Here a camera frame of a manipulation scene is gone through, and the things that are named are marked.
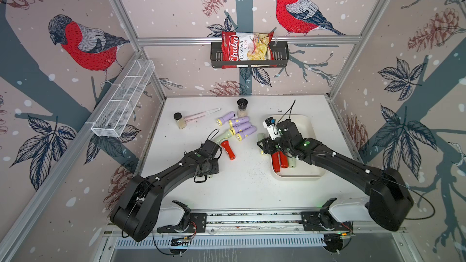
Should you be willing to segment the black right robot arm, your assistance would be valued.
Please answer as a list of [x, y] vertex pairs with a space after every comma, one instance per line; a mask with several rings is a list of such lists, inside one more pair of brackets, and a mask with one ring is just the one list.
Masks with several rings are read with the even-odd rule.
[[281, 152], [343, 178], [369, 197], [365, 207], [376, 224], [392, 232], [399, 230], [414, 201], [398, 171], [367, 166], [335, 152], [314, 138], [304, 139], [289, 119], [278, 123], [269, 117], [263, 125], [269, 136], [258, 141], [257, 145], [265, 154]]

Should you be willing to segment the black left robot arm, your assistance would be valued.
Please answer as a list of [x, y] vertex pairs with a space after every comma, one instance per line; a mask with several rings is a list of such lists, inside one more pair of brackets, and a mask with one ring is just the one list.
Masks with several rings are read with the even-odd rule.
[[135, 241], [144, 240], [154, 230], [168, 193], [190, 178], [204, 183], [209, 175], [219, 173], [218, 152], [222, 147], [208, 139], [171, 167], [148, 177], [133, 177], [110, 213], [110, 221]]

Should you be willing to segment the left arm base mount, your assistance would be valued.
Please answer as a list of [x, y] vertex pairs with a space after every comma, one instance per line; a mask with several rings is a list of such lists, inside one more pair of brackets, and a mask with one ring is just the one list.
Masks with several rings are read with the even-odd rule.
[[158, 234], [204, 233], [207, 214], [191, 211], [186, 204], [172, 200], [170, 205], [160, 209], [154, 230]]

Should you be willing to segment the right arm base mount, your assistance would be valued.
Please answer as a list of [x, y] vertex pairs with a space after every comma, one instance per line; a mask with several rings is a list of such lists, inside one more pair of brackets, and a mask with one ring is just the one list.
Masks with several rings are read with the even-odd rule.
[[337, 200], [337, 198], [330, 198], [320, 209], [315, 211], [301, 212], [301, 222], [304, 231], [317, 232], [317, 231], [353, 231], [352, 222], [338, 222], [330, 214], [330, 206]]

